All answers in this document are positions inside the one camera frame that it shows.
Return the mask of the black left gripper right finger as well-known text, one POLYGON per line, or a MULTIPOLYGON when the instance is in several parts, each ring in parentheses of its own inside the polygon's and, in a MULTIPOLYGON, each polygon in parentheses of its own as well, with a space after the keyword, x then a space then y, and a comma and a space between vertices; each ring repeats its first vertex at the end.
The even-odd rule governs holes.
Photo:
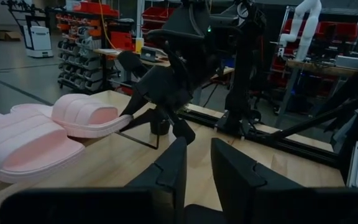
POLYGON ((211 165, 228 223, 358 223, 358 188, 304 187, 219 138, 211 165))

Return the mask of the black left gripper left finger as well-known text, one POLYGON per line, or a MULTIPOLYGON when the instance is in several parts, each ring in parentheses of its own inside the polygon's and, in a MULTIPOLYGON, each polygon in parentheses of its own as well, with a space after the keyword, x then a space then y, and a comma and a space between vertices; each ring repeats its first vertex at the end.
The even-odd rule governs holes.
POLYGON ((0 223, 181 223, 186 153, 186 140, 180 137, 123 187, 17 192, 1 204, 0 223))

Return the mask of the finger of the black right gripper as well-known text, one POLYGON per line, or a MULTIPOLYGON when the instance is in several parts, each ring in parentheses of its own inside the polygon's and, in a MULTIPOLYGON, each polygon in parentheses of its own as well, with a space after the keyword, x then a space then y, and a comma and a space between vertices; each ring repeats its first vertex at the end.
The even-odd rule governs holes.
POLYGON ((127 106, 124 108, 120 116, 133 115, 143 108, 149 102, 148 93, 149 92, 147 90, 135 88, 127 106))
POLYGON ((120 129, 120 131, 127 131, 136 128, 146 123, 158 123, 164 120, 164 116, 156 109, 148 109, 143 114, 134 118, 127 126, 120 129))

